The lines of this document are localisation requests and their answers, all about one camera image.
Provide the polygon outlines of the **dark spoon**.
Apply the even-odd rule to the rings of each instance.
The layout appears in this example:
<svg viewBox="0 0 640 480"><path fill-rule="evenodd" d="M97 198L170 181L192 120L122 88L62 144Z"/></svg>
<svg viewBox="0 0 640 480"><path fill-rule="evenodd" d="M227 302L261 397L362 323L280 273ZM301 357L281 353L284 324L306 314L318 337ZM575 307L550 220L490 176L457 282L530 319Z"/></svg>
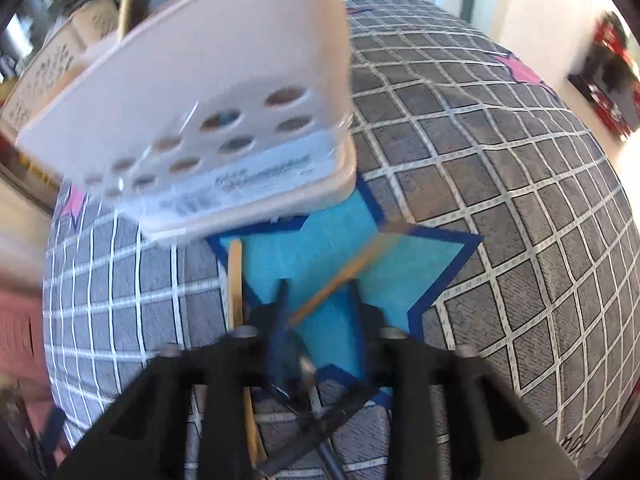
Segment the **dark spoon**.
<svg viewBox="0 0 640 480"><path fill-rule="evenodd" d="M270 393L301 422L321 417L322 405L316 386L316 368L303 350L286 350L277 362ZM316 447L322 471L329 479L346 480L342 464L328 439Z"/></svg>
<svg viewBox="0 0 640 480"><path fill-rule="evenodd" d="M345 479L345 474L337 455L328 440L335 431L352 419L370 399L378 393L372 385L358 384L348 389L323 415L306 413L299 436L288 442L268 460L258 463L247 479L273 477L285 470L311 451L317 451L323 470L329 479Z"/></svg>

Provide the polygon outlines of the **pink plastic stool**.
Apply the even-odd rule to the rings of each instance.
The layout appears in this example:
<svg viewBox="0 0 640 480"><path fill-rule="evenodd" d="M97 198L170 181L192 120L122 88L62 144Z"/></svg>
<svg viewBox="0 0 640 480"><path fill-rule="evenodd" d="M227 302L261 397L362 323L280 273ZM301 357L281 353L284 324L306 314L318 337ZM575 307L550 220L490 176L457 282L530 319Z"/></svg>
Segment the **pink plastic stool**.
<svg viewBox="0 0 640 480"><path fill-rule="evenodd" d="M1 292L1 387L17 386L26 399L51 395L38 296Z"/></svg>

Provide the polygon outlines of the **white utensil holder caddy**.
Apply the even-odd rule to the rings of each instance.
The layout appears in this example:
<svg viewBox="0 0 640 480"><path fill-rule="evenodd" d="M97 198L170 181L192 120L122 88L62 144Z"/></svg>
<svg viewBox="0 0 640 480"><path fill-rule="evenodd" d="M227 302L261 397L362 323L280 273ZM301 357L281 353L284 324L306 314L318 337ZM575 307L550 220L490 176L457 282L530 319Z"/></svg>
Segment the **white utensil holder caddy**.
<svg viewBox="0 0 640 480"><path fill-rule="evenodd" d="M352 194L349 76L344 0L172 0L81 55L16 143L185 243Z"/></svg>

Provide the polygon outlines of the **cream perforated storage cart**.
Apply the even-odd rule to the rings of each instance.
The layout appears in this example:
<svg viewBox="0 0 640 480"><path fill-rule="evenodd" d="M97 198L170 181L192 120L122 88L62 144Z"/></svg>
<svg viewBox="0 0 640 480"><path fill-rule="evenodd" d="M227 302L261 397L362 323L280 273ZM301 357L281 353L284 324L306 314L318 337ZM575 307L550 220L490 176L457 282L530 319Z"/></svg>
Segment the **cream perforated storage cart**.
<svg viewBox="0 0 640 480"><path fill-rule="evenodd" d="M117 24L114 0L92 0L50 32L3 103L1 131L15 139L73 62L92 44L114 32Z"/></svg>

